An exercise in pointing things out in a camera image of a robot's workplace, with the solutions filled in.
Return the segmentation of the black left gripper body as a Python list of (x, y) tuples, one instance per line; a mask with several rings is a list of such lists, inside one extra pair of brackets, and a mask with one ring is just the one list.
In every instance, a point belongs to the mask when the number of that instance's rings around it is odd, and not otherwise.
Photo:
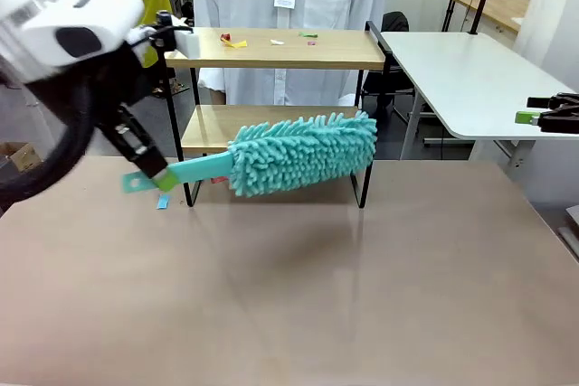
[(90, 94), (95, 98), (96, 126), (101, 130), (118, 125), (119, 109), (133, 106), (151, 90), (146, 69), (127, 42), (91, 63)]

